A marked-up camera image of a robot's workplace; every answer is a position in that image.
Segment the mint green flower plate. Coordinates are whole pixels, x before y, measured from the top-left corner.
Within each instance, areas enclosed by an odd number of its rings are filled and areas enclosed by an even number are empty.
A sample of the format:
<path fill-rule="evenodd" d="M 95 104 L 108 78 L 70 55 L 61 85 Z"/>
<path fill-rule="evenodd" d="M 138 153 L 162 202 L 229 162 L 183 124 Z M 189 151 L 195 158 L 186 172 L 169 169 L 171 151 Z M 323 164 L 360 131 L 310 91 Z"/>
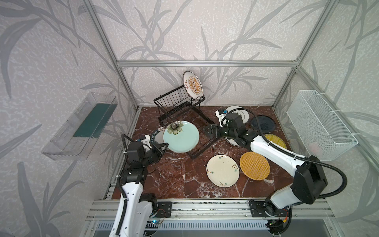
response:
<path fill-rule="evenodd" d="M 164 131 L 163 140 L 168 149 L 175 153 L 187 153 L 194 149 L 200 140 L 197 127 L 191 122 L 179 120 L 172 122 Z"/>

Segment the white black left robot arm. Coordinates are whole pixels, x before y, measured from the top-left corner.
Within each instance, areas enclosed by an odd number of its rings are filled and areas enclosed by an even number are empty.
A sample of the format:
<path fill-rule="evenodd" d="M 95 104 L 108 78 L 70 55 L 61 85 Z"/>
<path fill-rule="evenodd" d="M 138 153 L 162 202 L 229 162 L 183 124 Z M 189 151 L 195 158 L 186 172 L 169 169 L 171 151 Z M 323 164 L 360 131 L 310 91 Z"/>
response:
<path fill-rule="evenodd" d="M 134 141 L 126 134 L 121 135 L 124 147 L 124 165 L 128 165 L 116 176 L 116 187 L 121 193 L 110 237 L 142 237 L 151 216 L 158 212 L 154 193 L 143 194 L 148 175 L 148 166 L 163 157 L 169 144 L 144 140 Z"/>

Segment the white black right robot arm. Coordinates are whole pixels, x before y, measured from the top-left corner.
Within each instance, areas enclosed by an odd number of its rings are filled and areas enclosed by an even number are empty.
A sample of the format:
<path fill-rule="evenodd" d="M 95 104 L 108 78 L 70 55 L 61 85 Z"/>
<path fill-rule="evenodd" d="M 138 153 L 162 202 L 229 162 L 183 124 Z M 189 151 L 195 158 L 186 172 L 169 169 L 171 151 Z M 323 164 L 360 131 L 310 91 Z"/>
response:
<path fill-rule="evenodd" d="M 292 221 L 293 206 L 313 204 L 317 199 L 335 196 L 347 186 L 347 176 L 339 168 L 322 163 L 315 156 L 305 157 L 284 149 L 269 141 L 260 125 L 258 129 L 247 129 L 237 109 L 226 111 L 219 109 L 215 112 L 218 124 L 210 124 L 205 133 L 210 138 L 225 137 L 234 140 L 239 146 L 255 152 L 280 166 L 293 177 L 293 183 L 285 188 L 271 193 L 264 201 L 251 199 L 248 204 L 252 217 L 279 217 L 285 214 L 285 219 L 268 221 L 266 226 L 273 236 L 285 232 Z M 324 169 L 337 172 L 341 178 L 341 185 L 334 191 L 324 194 L 328 185 Z"/>

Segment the white plate dark lettered rim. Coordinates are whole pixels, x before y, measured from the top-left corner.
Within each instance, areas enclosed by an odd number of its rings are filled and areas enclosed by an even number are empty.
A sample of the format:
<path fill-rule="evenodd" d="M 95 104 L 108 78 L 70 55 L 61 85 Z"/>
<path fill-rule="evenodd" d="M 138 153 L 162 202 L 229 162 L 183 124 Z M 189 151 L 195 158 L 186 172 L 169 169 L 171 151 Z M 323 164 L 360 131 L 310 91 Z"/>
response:
<path fill-rule="evenodd" d="M 151 135 L 151 140 L 150 140 L 151 146 L 155 142 L 157 142 L 159 144 L 163 144 L 164 143 L 164 139 L 163 139 L 164 131 L 165 131 L 165 128 L 164 127 L 160 127 L 160 128 L 158 128 L 157 130 L 155 130 L 153 132 L 153 134 Z"/>

